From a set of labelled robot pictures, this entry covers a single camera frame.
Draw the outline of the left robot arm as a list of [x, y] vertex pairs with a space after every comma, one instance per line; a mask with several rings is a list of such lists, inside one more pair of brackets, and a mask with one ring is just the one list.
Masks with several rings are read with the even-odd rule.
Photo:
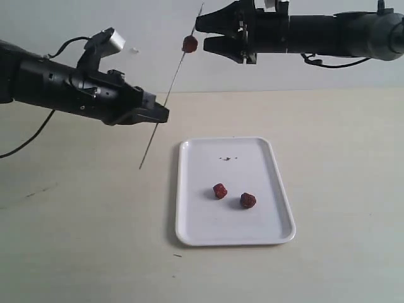
[[169, 110], [121, 72], [72, 68], [1, 42], [1, 103], [17, 101], [102, 121], [165, 123]]

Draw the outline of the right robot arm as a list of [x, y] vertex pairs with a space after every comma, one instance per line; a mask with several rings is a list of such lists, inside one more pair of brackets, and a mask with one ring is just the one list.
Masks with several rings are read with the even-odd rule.
[[334, 15], [290, 15], [288, 1], [230, 5], [197, 17], [195, 29], [212, 36], [206, 52], [238, 64], [255, 64], [258, 54], [299, 54], [311, 66], [325, 68], [316, 56], [393, 61], [403, 56], [403, 15], [378, 1], [376, 11]]

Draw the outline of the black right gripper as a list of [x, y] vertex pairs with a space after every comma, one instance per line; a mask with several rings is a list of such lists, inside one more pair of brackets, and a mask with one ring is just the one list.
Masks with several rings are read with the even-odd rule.
[[274, 12], [255, 7], [254, 1], [234, 1], [218, 11], [196, 18], [203, 33], [238, 33], [237, 39], [217, 36], [204, 39], [203, 50], [239, 64], [256, 64], [258, 54], [284, 54], [288, 46], [289, 2]]

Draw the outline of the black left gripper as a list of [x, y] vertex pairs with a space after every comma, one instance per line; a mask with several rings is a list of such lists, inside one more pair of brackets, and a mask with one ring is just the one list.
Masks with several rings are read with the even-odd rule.
[[66, 91], [63, 111], [102, 121], [108, 126], [166, 123], [169, 109], [156, 96], [131, 86], [118, 74], [85, 74], [68, 69], [62, 74]]

